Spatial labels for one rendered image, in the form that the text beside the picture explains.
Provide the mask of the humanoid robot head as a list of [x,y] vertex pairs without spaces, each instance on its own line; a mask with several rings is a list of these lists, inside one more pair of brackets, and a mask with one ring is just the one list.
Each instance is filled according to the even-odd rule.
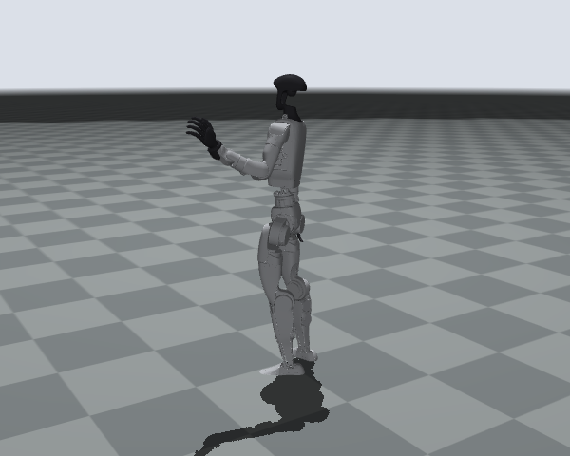
[[307,90],[305,81],[297,75],[286,74],[276,78],[274,85],[277,89],[276,108],[284,110],[284,114],[288,114],[288,119],[302,122],[296,112],[296,107],[286,105],[285,102],[287,96],[293,97],[297,91]]

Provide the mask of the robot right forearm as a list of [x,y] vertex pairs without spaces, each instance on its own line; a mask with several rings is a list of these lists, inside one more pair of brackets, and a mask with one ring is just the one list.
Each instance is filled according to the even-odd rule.
[[[300,183],[299,183],[299,185],[300,185]],[[291,188],[291,189],[289,188],[289,191],[291,191],[291,193],[294,194],[295,202],[299,202],[298,186],[297,186],[296,188],[294,188],[294,189],[293,189],[293,188]]]

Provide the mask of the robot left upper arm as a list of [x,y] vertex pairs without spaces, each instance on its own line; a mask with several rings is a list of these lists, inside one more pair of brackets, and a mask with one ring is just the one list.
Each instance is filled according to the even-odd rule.
[[288,123],[272,123],[270,125],[268,129],[267,141],[262,153],[263,163],[269,167],[269,174],[264,178],[252,176],[254,180],[265,181],[271,176],[276,165],[281,147],[286,141],[288,141],[289,136],[290,125]]

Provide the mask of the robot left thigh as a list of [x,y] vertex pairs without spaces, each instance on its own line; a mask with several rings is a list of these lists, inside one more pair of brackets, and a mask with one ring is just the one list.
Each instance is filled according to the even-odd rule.
[[278,246],[286,246],[290,238],[290,225],[286,218],[277,217],[274,222],[263,226],[258,245],[258,268],[262,286],[274,307],[279,295],[287,295],[295,305],[294,295],[278,286],[282,274],[283,255]]

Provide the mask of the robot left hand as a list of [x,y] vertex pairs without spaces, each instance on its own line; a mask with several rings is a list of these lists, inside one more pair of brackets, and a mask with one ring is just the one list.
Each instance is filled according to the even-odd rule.
[[195,124],[196,126],[187,125],[186,127],[192,128],[196,130],[198,133],[193,131],[187,131],[186,134],[191,134],[193,136],[196,136],[199,140],[201,140],[201,142],[205,146],[208,147],[208,152],[211,154],[211,156],[214,159],[219,160],[220,155],[218,153],[218,150],[221,148],[222,143],[219,140],[216,140],[216,133],[214,132],[214,128],[212,127],[210,122],[205,118],[201,119],[198,117],[192,117],[191,119],[197,120],[197,122],[192,120],[188,121],[190,124]]

